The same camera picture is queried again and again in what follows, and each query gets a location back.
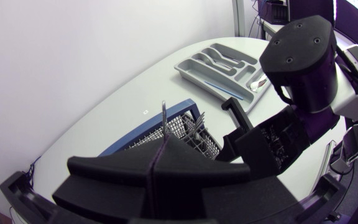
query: gray plastic cutlery tray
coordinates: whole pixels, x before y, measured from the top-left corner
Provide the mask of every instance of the gray plastic cutlery tray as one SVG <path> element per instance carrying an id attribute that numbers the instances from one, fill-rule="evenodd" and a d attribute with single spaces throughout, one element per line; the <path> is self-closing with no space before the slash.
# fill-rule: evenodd
<path id="1" fill-rule="evenodd" d="M 264 74 L 259 61 L 243 52 L 221 44 L 212 44 L 175 65 L 183 78 L 226 101 L 237 98 L 248 113 L 265 93 L 270 81 L 258 88 L 250 84 Z"/>

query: dish rack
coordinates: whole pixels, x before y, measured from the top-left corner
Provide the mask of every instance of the dish rack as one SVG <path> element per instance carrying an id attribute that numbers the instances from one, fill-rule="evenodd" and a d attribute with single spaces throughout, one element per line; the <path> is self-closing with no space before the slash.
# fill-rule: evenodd
<path id="1" fill-rule="evenodd" d="M 215 159 L 221 151 L 221 146 L 209 134 L 204 124 L 197 124 L 202 114 L 196 103 L 187 99 L 167 109 L 168 133 L 174 134 L 193 149 L 207 158 Z M 150 118 L 114 144 L 109 146 L 99 156 L 107 156 L 117 151 L 130 149 L 135 146 L 163 137 L 162 113 Z"/>

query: white wall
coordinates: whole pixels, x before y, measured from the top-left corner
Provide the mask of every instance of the white wall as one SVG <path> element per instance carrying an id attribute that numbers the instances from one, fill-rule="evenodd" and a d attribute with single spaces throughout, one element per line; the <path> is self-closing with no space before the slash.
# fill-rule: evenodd
<path id="1" fill-rule="evenodd" d="M 255 9 L 258 9 L 258 2 L 254 0 L 243 0 L 244 1 L 244 18 L 245 18 L 245 27 L 246 27 L 246 37 L 256 38 L 260 37 L 260 29 L 258 32 L 258 23 L 259 23 L 259 17 L 255 20 L 255 17 L 258 15 L 258 12 Z"/>
<path id="2" fill-rule="evenodd" d="M 155 62 L 233 35 L 227 0 L 0 0 L 0 183 Z"/>

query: metal frame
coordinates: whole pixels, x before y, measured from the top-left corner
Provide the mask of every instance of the metal frame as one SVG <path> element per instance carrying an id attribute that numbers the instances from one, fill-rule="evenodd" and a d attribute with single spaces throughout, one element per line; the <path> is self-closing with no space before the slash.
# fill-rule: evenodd
<path id="1" fill-rule="evenodd" d="M 246 37 L 246 18 L 244 15 L 244 0 L 232 0 L 234 15 L 234 36 Z"/>

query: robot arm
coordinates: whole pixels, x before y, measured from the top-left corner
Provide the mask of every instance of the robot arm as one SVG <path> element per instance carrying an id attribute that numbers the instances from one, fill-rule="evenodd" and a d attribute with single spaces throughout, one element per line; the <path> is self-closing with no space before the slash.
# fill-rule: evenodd
<path id="1" fill-rule="evenodd" d="M 336 63 L 336 53 L 344 62 Z M 336 46 L 333 28 L 322 17 L 300 19 L 282 28 L 272 37 L 260 63 L 289 106 L 242 134 L 237 129 L 225 136 L 226 152 L 217 158 L 230 161 L 241 156 L 253 179 L 281 174 L 340 116 L 358 122 L 358 71 Z M 235 99 L 231 101 L 235 108 Z M 348 129 L 342 151 L 346 153 L 336 170 L 343 171 L 358 158 L 358 124 Z"/>

